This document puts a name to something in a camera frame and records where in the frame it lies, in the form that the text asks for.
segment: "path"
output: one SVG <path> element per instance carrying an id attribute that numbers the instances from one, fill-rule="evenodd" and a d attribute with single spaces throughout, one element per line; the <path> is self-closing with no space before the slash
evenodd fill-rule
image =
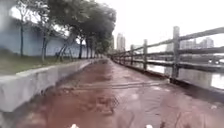
<path id="1" fill-rule="evenodd" d="M 224 126 L 221 103 L 195 99 L 166 80 L 146 77 L 110 61 L 91 65 L 29 106 L 17 128 Z"/>

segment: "building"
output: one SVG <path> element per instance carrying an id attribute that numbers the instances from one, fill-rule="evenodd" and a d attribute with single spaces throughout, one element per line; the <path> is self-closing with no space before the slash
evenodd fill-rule
<path id="1" fill-rule="evenodd" d="M 214 47 L 214 41 L 211 38 L 205 38 L 200 43 L 196 42 L 196 39 L 194 40 L 186 40 L 181 41 L 180 43 L 180 49 L 202 49 L 202 48 L 212 48 Z M 173 44 L 167 45 L 167 51 L 173 51 Z M 184 55 L 184 57 L 191 57 L 189 60 L 185 60 L 184 62 L 187 63 L 203 63 L 201 60 L 197 59 L 204 55 Z M 165 74 L 171 76 L 172 70 L 171 68 L 165 68 Z M 191 82 L 195 85 L 201 85 L 201 86 L 210 86 L 212 82 L 212 74 L 211 73 L 205 73 L 198 70 L 188 70 L 188 69 L 180 69 L 179 70 L 179 76 L 178 79 Z"/>
<path id="2" fill-rule="evenodd" d="M 117 35 L 117 50 L 118 51 L 125 51 L 125 37 L 119 33 Z"/>
<path id="3" fill-rule="evenodd" d="M 114 52 L 114 36 L 112 36 L 111 40 L 110 40 L 110 47 L 108 50 L 108 53 L 113 53 Z"/>

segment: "low wall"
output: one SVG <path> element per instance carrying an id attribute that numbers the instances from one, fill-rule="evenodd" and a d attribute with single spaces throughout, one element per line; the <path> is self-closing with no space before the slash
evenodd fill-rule
<path id="1" fill-rule="evenodd" d="M 83 60 L 0 77 L 0 111 L 13 112 L 42 90 L 95 61 Z"/>

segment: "fence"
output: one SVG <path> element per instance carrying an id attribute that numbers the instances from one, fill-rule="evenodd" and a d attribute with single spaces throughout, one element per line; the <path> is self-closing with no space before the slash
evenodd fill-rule
<path id="1" fill-rule="evenodd" d="M 215 63 L 192 63 L 188 62 L 192 57 L 184 55 L 194 55 L 197 56 L 197 62 L 204 61 L 208 62 L 210 60 L 219 60 L 224 58 L 223 56 L 214 56 L 216 53 L 224 53 L 224 47 L 213 47 L 213 48 L 201 48 L 201 49 L 180 49 L 181 41 L 195 39 L 204 36 L 211 36 L 216 34 L 224 33 L 224 27 L 211 29 L 203 32 L 193 33 L 186 36 L 179 36 L 179 27 L 174 27 L 173 29 L 173 39 L 168 39 L 162 41 L 157 44 L 147 45 L 147 40 L 144 41 L 144 45 L 142 47 L 133 49 L 133 45 L 131 46 L 131 50 L 120 52 L 111 55 L 113 61 L 133 66 L 133 63 L 142 64 L 142 70 L 147 70 L 147 65 L 156 65 L 156 66 L 165 66 L 172 68 L 171 75 L 168 76 L 172 79 L 178 78 L 179 69 L 191 69 L 191 70 L 199 70 L 204 72 L 215 72 L 215 73 L 224 73 L 224 66 L 217 65 Z M 148 53 L 148 48 L 172 44 L 172 51 L 165 52 L 154 52 Z"/>

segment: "railing post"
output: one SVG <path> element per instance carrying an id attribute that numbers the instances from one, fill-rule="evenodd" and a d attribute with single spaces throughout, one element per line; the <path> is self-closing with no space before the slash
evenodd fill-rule
<path id="1" fill-rule="evenodd" d="M 172 68 L 172 78 L 177 78 L 179 74 L 178 63 L 179 63 L 179 36 L 180 36 L 180 28 L 175 26 L 173 28 L 173 68 Z"/>
<path id="2" fill-rule="evenodd" d="M 144 45 L 143 45 L 143 69 L 144 70 L 147 70 L 147 53 L 148 53 L 147 44 L 148 44 L 148 41 L 145 39 Z"/>
<path id="3" fill-rule="evenodd" d="M 120 56 L 121 56 L 120 57 L 121 58 L 121 64 L 123 64 L 123 54 L 121 53 Z"/>
<path id="4" fill-rule="evenodd" d="M 124 55 L 125 55 L 125 57 L 124 57 L 124 64 L 126 65 L 127 64 L 127 57 L 126 57 L 127 56 L 127 52 L 125 52 Z"/>
<path id="5" fill-rule="evenodd" d="M 133 56 L 133 55 L 134 55 L 134 51 L 133 51 L 133 49 L 134 49 L 134 46 L 131 45 L 131 48 L 130 48 L 130 49 L 131 49 L 131 51 L 130 51 L 130 55 L 131 55 L 131 66 L 133 66 L 133 60 L 134 60 L 134 58 L 133 58 L 133 57 L 134 57 L 134 56 Z"/>
<path id="6" fill-rule="evenodd" d="M 117 54 L 114 54 L 114 61 L 117 62 Z"/>
<path id="7" fill-rule="evenodd" d="M 126 55 L 126 53 L 124 52 L 123 53 L 123 65 L 125 65 L 125 58 L 126 58 L 125 55 Z"/>
<path id="8" fill-rule="evenodd" d="M 121 64 L 121 54 L 118 53 L 118 57 L 119 57 L 119 64 Z"/>
<path id="9" fill-rule="evenodd" d="M 119 63 L 119 56 L 116 54 L 116 62 Z"/>

